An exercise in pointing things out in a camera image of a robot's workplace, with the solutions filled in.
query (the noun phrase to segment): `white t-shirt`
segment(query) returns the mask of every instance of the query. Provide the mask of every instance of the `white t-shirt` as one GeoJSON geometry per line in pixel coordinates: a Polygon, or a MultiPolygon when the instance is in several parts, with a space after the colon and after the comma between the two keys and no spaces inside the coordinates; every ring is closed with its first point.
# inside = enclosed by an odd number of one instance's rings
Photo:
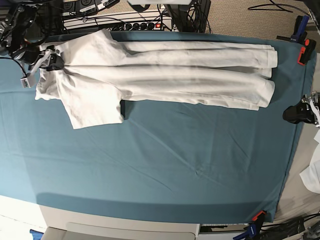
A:
{"type": "Polygon", "coordinates": [[[122,123],[120,100],[258,110],[275,85],[269,45],[200,41],[117,42],[107,30],[64,42],[63,70],[40,70],[35,99],[62,101],[74,129],[122,123]]]}

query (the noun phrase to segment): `folded white cloth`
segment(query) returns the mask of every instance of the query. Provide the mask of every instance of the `folded white cloth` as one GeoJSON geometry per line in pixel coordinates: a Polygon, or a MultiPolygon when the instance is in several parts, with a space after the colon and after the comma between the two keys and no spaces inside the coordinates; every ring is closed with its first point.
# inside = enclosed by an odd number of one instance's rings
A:
{"type": "Polygon", "coordinates": [[[74,129],[122,123],[120,100],[155,100],[258,110],[275,85],[269,45],[117,42],[107,30],[56,46],[63,70],[40,70],[35,99],[62,101],[74,129]]]}
{"type": "MultiPolygon", "coordinates": [[[[320,143],[320,130],[316,133],[314,140],[320,143]]],[[[309,191],[320,194],[320,144],[316,146],[310,165],[300,173],[300,177],[309,191]]]]}

